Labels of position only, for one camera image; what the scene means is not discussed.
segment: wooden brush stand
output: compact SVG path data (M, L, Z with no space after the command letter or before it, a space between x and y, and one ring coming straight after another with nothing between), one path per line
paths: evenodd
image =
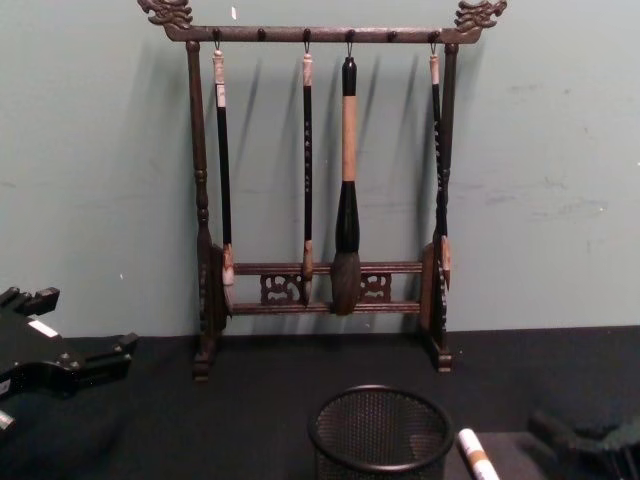
M452 28L332 28L332 27L260 27L198 26L192 24L188 0L138 0L149 21L164 27L174 42L183 42L187 50L193 167L196 183L198 218L198 285L200 342L193 373L196 380L206 381L216 353L216 342L226 328L228 312L222 286L222 249L215 245L209 231L207 196L207 158L200 80L199 51L202 42L311 42L311 43L417 43L445 45L445 78L442 101L440 141L451 152L455 100L456 58L460 45L473 44L482 31L496 25L494 17L507 7L506 0L487 0L474 5L460 2ZM446 302L438 308L433 297L439 292L430 288L433 262L427 255L416 262L369 262L361 266L361 291L354 313L404 313L420 317L420 329L429 346L435 367L451 371L452 355L447 347ZM327 275L330 264L317 263L313 272ZM274 315L291 313L332 313L328 302L302 301L302 263L236 263L236 275L259 277L260 301L235 303L234 315ZM414 301L393 300L391 285L394 275L420 275L420 298Z

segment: hook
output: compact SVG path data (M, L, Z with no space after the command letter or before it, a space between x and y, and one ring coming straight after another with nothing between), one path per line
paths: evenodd
M216 50L220 50L220 29L217 27L213 29L213 44Z
M308 28L304 29L304 33L302 35L302 40L304 42L304 53L309 53L309 43L311 39L311 30Z
M353 36L356 34L356 31L351 29L347 32L347 55L351 56L351 49L353 48Z

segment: metal mesh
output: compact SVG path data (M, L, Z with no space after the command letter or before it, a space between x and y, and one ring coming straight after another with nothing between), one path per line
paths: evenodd
M310 428L322 480L442 479L452 443L451 426L439 409L385 387L347 391L325 405ZM385 473L384 467L402 472Z

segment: black object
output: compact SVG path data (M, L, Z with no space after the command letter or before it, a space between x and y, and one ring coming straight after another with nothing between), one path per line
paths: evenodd
M616 426L578 429L536 411L529 430L565 464L587 467L611 480L640 480L640 417Z
M308 428L321 480L439 480L453 444L451 421L440 407L379 385L334 396Z
M27 316L53 311L59 296L56 288L32 296L12 287L0 294L0 400L26 391L68 396L127 375L137 335L130 333L110 351L85 357L53 329Z

